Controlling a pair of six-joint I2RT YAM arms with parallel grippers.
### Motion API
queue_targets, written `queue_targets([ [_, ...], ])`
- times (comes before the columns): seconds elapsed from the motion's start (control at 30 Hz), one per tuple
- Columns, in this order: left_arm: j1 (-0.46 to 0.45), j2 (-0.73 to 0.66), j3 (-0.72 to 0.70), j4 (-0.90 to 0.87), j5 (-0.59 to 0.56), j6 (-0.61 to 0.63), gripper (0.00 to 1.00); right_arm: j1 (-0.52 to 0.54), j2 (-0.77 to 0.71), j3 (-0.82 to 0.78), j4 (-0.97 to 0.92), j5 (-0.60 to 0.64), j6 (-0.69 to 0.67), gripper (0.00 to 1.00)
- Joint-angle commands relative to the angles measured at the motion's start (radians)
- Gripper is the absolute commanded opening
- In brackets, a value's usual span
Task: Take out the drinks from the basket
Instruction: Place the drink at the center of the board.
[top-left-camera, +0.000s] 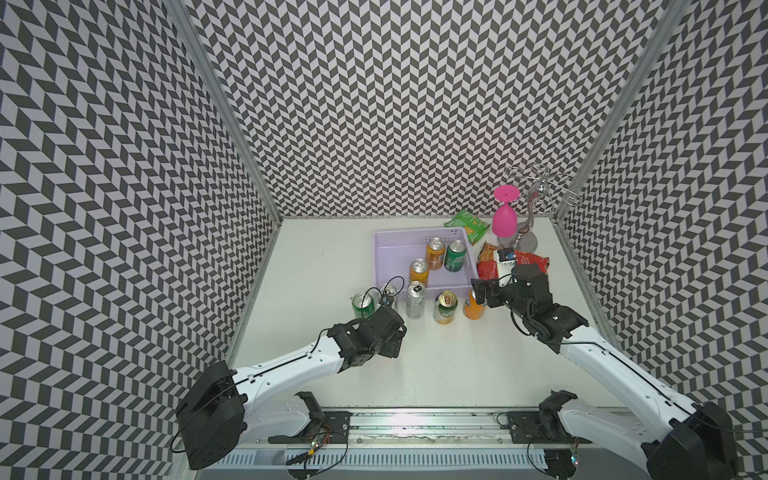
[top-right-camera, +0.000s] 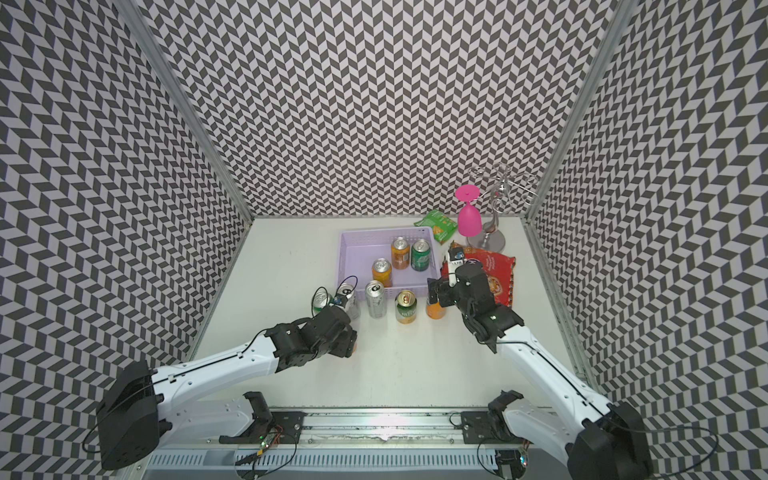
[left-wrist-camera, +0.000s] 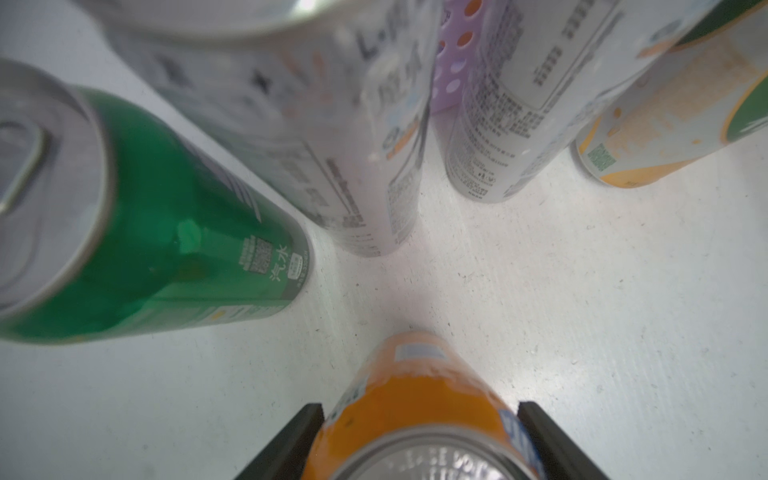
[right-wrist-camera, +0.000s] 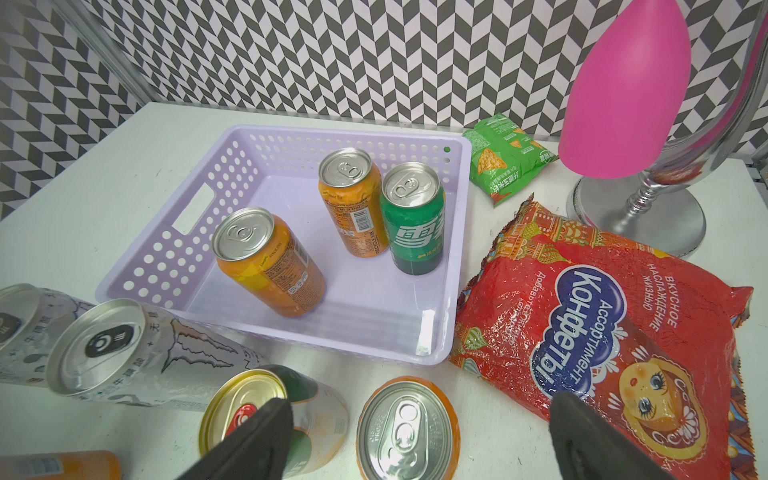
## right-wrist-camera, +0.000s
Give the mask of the green can back row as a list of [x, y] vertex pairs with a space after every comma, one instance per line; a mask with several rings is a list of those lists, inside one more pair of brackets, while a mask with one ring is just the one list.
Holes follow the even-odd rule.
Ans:
[[423, 275], [442, 260], [446, 194], [438, 174], [419, 162], [386, 173], [381, 213], [393, 261], [409, 275]]

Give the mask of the orange schweppes can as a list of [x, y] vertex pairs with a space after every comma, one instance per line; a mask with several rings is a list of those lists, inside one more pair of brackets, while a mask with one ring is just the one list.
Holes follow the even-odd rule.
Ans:
[[287, 223], [266, 209], [225, 217], [211, 246], [224, 274], [283, 317], [307, 314], [324, 298], [322, 272]]

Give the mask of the orange fanta can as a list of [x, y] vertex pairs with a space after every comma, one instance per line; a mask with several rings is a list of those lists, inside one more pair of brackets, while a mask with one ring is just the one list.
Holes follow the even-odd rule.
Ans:
[[460, 440], [448, 397], [432, 382], [401, 376], [378, 388], [360, 414], [358, 468], [364, 479], [451, 479]]
[[1, 457], [1, 478], [120, 480], [122, 468], [105, 450], [13, 455]]

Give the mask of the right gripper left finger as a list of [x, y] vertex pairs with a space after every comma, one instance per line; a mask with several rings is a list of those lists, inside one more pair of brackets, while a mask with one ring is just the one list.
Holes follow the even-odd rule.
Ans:
[[292, 433], [290, 402], [273, 398], [178, 479], [281, 479]]

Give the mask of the orange soda can back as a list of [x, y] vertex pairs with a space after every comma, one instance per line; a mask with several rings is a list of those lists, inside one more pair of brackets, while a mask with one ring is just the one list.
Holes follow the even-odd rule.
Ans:
[[380, 208], [382, 176], [363, 150], [347, 147], [326, 156], [318, 167], [318, 190], [348, 252], [359, 258], [382, 254], [389, 246]]

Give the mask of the green can gold top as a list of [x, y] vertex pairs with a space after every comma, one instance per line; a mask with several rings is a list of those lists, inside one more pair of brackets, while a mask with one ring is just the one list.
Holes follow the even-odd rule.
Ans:
[[346, 438], [346, 405], [333, 388], [277, 364], [239, 373], [216, 392], [201, 422], [200, 454], [211, 451], [273, 398], [289, 400], [293, 413], [283, 476], [307, 474], [327, 464]]

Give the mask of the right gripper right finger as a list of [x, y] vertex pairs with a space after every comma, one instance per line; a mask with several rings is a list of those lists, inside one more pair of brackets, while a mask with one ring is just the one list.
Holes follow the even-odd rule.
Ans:
[[549, 431], [564, 479], [672, 477], [576, 395], [556, 393], [549, 413]]

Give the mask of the lavender plastic basket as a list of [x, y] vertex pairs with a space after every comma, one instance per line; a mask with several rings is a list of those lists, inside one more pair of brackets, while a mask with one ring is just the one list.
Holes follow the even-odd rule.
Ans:
[[[445, 245], [434, 271], [412, 276], [389, 254], [362, 259], [346, 250], [317, 188], [320, 162], [345, 147], [369, 154], [382, 172], [419, 162], [438, 173]], [[453, 341], [470, 165], [470, 144], [457, 135], [233, 126], [106, 274], [97, 299], [132, 298], [274, 339], [438, 364]], [[212, 234], [245, 207], [281, 217], [317, 263], [327, 290], [312, 312], [280, 316], [218, 267]]]

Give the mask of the white monster can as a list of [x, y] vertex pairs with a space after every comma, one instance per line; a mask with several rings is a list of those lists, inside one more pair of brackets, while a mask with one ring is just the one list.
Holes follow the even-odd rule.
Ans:
[[268, 362], [251, 343], [209, 325], [115, 299], [64, 331], [45, 373], [48, 388], [63, 397], [202, 412], [228, 380]]
[[1, 290], [1, 381], [44, 387], [45, 367], [63, 332], [94, 305], [21, 283]]

